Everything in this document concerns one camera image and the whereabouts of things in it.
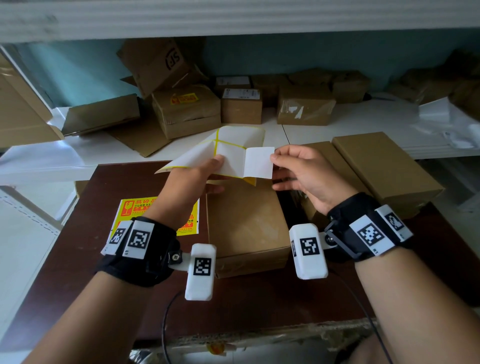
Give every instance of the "yellow sticker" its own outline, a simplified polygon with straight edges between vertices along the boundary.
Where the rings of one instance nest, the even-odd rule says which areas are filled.
[[[177,104],[185,104],[185,103],[195,102],[195,101],[198,101],[198,97],[195,93],[185,94],[181,96],[173,95],[172,98],[170,99],[170,104],[177,105]]]
[[[117,215],[115,217],[115,221],[113,221],[110,237],[117,229],[120,221],[130,220],[131,218],[137,218],[143,215],[144,212],[148,210],[148,208],[155,200],[156,196],[143,198],[126,198],[121,200]],[[190,214],[188,221],[185,223],[185,225],[183,225],[180,229],[177,230],[177,236],[198,234],[199,215],[200,200],[197,200],[197,202],[195,202],[195,205],[193,205],[192,213]]]

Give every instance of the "white shelf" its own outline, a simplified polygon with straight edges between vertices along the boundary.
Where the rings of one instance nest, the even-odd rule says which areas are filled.
[[[478,0],[70,0],[0,3],[0,43],[480,26]]]
[[[384,132],[414,159],[480,155],[480,150],[454,149],[439,134],[425,134],[414,127],[420,121],[418,107],[392,95],[375,96],[395,101],[370,100],[335,105],[328,126],[284,125],[291,144],[331,141],[335,136]]]
[[[262,127],[264,146],[288,144],[281,125],[276,124],[273,109],[267,112]],[[98,164],[172,160],[205,139],[212,131],[177,139],[148,158],[122,144],[105,132],[84,137],[68,136],[64,141],[14,146],[0,157],[0,186],[41,182],[89,180]]]

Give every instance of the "hand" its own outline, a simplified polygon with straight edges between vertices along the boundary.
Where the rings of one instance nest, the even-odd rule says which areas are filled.
[[[224,160],[225,157],[217,154],[195,168],[174,168],[162,192],[145,211],[144,216],[175,231],[181,228],[187,222],[193,205],[202,194],[217,194],[224,191],[223,186],[207,184],[207,180],[225,179],[222,176],[212,176],[220,169]]]
[[[324,215],[358,193],[315,149],[307,146],[282,146],[275,150],[270,160],[280,167],[273,172],[273,180],[293,179],[275,183],[273,189],[303,191],[317,211]]]

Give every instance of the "right hand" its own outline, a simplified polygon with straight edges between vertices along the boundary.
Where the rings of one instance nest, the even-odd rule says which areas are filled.
[[[358,193],[315,149],[307,146],[282,146],[275,150],[270,160],[280,167],[273,172],[273,180],[291,178],[275,183],[273,189],[303,191],[317,211],[324,215]]]

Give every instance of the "black wrist strap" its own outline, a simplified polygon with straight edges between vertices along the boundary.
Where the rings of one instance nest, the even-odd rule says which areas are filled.
[[[395,246],[408,247],[407,239],[413,235],[388,205],[380,206],[365,193],[335,206],[327,216],[331,223],[325,228],[326,242],[336,244],[337,251],[342,250],[355,261],[381,255]],[[326,257],[345,260],[345,254],[335,250]]]
[[[173,272],[168,267],[168,253],[180,250],[176,231],[144,217],[124,223],[107,242],[102,251],[107,254],[99,261],[96,272],[141,287],[152,287],[167,279]]]

